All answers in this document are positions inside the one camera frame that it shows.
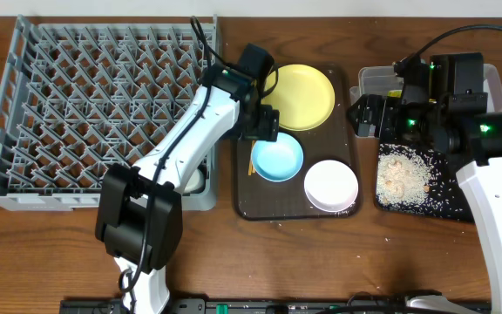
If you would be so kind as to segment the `small white cup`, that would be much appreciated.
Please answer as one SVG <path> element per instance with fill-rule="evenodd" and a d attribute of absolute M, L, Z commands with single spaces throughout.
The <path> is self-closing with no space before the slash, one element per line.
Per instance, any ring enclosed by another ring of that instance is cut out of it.
<path fill-rule="evenodd" d="M 200 193 L 205 187 L 205 182 L 205 175 L 199 169 L 196 169 L 189 178 L 185 186 L 184 193 L 188 195 L 193 193 Z"/>

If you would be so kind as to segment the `light blue bowl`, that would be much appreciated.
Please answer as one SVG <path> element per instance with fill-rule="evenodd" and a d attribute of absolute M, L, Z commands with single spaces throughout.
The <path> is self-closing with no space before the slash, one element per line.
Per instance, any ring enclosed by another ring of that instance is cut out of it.
<path fill-rule="evenodd" d="M 304 162 L 302 145 L 287 133 L 278 133 L 276 141 L 256 141 L 252 154 L 255 172 L 272 182 L 292 179 Z"/>

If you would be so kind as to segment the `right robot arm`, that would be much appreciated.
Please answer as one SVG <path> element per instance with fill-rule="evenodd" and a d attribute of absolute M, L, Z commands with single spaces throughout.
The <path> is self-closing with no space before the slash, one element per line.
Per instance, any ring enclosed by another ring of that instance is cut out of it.
<path fill-rule="evenodd" d="M 443 154 L 472 213 L 502 313 L 502 112 L 487 107 L 481 53 L 406 58 L 393 66 L 399 96 L 365 94 L 348 109 L 355 134 Z"/>

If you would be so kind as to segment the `green yellow snack wrapper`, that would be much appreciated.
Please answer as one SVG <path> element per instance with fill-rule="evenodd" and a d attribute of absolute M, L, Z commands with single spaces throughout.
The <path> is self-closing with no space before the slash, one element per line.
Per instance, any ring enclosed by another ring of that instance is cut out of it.
<path fill-rule="evenodd" d="M 391 90 L 387 92 L 388 97 L 400 98 L 402 96 L 401 90 Z"/>

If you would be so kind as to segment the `pink-white bowl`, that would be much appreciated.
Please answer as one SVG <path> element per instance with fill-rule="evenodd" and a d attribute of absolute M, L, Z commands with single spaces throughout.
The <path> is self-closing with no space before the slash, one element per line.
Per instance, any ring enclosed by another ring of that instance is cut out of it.
<path fill-rule="evenodd" d="M 313 165 L 304 177 L 303 186 L 309 202 L 328 213 L 348 210 L 359 193 L 355 173 L 337 160 L 322 160 Z"/>

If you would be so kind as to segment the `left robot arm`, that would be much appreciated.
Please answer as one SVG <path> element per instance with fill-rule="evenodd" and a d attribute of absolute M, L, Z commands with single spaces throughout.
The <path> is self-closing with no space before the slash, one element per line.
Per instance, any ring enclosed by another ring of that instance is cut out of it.
<path fill-rule="evenodd" d="M 253 92 L 200 86 L 167 136 L 133 166 L 112 165 L 99 198 L 95 236 L 119 266 L 126 313 L 161 313 L 170 298 L 166 265 L 182 235 L 182 196 L 226 133 L 274 141 L 279 113 Z"/>

